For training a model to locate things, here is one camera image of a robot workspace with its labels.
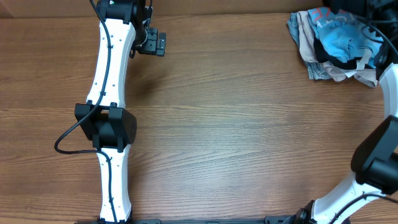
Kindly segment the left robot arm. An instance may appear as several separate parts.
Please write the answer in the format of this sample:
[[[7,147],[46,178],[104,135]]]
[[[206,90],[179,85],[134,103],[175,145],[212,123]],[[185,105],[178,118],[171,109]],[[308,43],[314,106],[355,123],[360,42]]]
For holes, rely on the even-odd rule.
[[[100,43],[95,77],[75,118],[92,142],[101,172],[98,223],[132,223],[128,154],[136,138],[136,117],[126,110],[127,64],[135,54],[164,56],[166,34],[150,26],[153,7],[143,0],[98,1]]]

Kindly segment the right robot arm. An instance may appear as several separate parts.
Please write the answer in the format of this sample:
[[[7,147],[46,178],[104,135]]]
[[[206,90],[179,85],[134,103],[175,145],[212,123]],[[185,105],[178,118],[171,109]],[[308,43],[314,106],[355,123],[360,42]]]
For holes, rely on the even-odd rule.
[[[310,201],[285,223],[349,223],[360,208],[397,191],[397,1],[324,1],[327,12],[350,12],[381,44],[376,80],[384,97],[384,121],[357,147],[351,173],[331,192]]]

